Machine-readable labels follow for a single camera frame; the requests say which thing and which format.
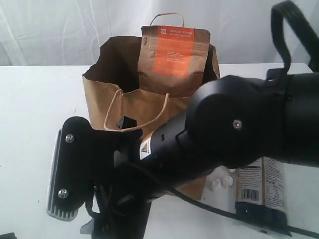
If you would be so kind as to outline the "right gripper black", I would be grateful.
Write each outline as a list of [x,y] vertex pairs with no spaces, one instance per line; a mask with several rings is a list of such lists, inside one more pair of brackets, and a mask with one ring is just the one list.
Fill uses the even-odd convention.
[[94,239],[142,239],[152,200],[164,195],[153,177],[163,180],[164,134],[154,131],[142,138],[136,120],[121,117],[121,137],[112,152],[112,172],[105,184],[96,184],[99,213],[92,219]]

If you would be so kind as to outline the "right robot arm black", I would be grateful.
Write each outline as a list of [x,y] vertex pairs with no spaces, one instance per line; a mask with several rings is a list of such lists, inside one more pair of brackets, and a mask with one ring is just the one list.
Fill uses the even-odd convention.
[[272,229],[312,238],[318,234],[288,226],[274,202],[261,206],[254,189],[239,194],[232,214],[198,202],[179,188],[208,175],[218,166],[248,168],[260,158],[318,167],[319,75],[288,74],[291,55],[284,39],[286,21],[311,57],[319,55],[319,39],[300,9],[290,0],[272,7],[271,33],[283,68],[270,69],[265,80],[228,75],[201,86],[188,108],[150,139],[120,141],[110,173],[110,191],[101,216],[127,216],[170,192],[204,210]]

